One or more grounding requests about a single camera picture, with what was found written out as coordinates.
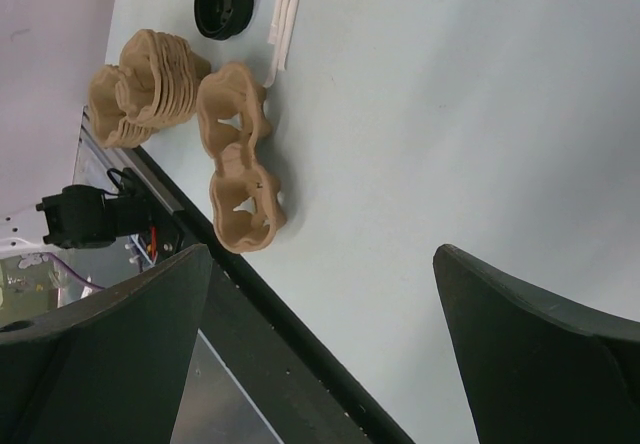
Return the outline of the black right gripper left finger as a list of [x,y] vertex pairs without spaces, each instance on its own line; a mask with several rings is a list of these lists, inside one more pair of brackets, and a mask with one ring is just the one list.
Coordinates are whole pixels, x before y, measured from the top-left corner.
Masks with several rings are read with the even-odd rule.
[[4,443],[167,443],[210,283],[203,244],[1,329]]

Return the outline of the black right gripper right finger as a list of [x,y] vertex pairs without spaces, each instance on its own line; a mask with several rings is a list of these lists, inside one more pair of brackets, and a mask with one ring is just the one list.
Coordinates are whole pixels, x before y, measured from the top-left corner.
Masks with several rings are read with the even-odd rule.
[[638,442],[638,322],[450,244],[433,267],[480,442]]

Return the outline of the single pulp cup carrier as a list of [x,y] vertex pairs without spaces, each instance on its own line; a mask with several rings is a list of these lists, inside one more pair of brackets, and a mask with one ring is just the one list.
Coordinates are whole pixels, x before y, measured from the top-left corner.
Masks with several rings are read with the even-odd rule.
[[256,153],[258,142],[272,131],[263,109],[266,94],[240,62],[206,76],[197,93],[200,137],[215,166],[209,189],[213,229],[234,254],[266,248],[286,223],[278,201],[280,180]]

